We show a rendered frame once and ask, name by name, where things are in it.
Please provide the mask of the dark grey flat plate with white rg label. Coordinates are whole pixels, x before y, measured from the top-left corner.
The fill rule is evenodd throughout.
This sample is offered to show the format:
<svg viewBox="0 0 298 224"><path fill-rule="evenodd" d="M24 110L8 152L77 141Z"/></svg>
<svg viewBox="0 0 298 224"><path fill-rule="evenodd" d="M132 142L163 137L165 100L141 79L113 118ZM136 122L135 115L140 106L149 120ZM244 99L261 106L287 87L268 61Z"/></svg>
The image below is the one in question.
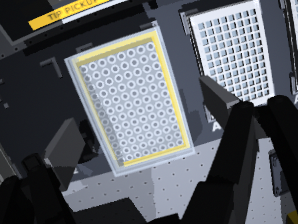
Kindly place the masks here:
<svg viewBox="0 0 298 224"><path fill-rule="evenodd" d="M290 191L289 191L289 187L287 185L286 179L284 177L284 173L282 171L280 162L276 155L276 152L273 154L270 154L269 156L270 156L274 196L279 197Z"/></svg>

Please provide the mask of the light grey base plate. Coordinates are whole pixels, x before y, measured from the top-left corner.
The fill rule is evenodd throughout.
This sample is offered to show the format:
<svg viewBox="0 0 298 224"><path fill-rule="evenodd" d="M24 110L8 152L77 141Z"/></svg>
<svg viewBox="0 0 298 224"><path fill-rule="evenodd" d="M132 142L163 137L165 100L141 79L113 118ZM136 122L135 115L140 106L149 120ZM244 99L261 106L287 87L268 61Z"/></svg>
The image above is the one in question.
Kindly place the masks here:
<svg viewBox="0 0 298 224"><path fill-rule="evenodd" d="M126 0L57 26L12 46L0 31L0 60L100 17L152 0ZM113 172L70 182L62 195L76 224L141 224L178 213L182 219L195 187L205 181L221 139L194 147L196 154L115 177ZM275 197L270 138L259 139L245 224L288 224L295 211L290 192Z"/></svg>

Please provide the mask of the white rack with square holes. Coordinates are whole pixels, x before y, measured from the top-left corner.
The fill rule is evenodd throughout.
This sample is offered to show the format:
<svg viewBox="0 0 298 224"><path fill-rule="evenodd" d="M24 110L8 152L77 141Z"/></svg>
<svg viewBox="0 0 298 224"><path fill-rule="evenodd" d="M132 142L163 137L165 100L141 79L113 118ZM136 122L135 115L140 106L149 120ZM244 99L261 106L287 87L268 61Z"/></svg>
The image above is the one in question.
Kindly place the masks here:
<svg viewBox="0 0 298 224"><path fill-rule="evenodd" d="M201 76L254 106L274 96L258 0L186 16Z"/></svg>

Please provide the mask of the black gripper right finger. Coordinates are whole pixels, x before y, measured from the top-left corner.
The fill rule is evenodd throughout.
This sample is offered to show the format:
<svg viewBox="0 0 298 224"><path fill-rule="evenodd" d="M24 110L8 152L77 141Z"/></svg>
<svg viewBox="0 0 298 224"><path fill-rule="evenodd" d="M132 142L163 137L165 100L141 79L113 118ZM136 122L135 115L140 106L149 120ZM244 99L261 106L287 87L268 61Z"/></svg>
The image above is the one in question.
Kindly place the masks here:
<svg viewBox="0 0 298 224"><path fill-rule="evenodd" d="M245 224L258 139L270 137L298 214L298 109L283 95L254 107L210 76L198 78L205 107L225 130L206 181L197 183L179 224Z"/></svg>

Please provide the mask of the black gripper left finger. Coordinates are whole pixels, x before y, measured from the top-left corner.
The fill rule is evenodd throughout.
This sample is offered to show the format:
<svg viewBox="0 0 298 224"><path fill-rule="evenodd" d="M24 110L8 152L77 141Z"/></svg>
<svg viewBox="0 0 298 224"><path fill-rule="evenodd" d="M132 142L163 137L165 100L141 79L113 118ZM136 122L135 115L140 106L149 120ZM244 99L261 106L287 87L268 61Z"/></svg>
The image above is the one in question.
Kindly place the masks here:
<svg viewBox="0 0 298 224"><path fill-rule="evenodd" d="M0 224L34 224L35 217L37 224L76 224L61 192L84 146L74 118L65 120L41 157L33 153L21 161L28 178L13 175L1 183Z"/></svg>

